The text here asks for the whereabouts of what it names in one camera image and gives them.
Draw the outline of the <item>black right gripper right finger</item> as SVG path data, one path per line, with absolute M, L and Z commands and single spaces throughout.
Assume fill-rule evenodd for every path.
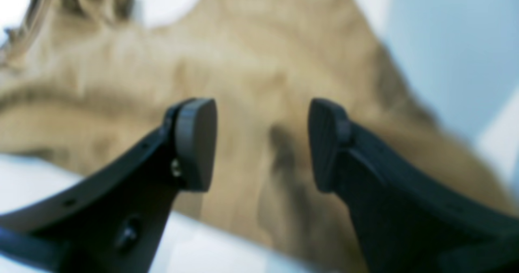
M 517 273 L 518 219 L 440 184 L 313 98 L 308 119 L 317 189 L 349 209 L 371 273 Z

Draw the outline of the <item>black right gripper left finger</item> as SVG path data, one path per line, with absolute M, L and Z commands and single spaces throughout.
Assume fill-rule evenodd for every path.
M 207 192 L 214 99 L 170 107 L 163 123 L 84 181 L 1 216 L 1 255 L 51 273 L 146 273 L 180 191 Z

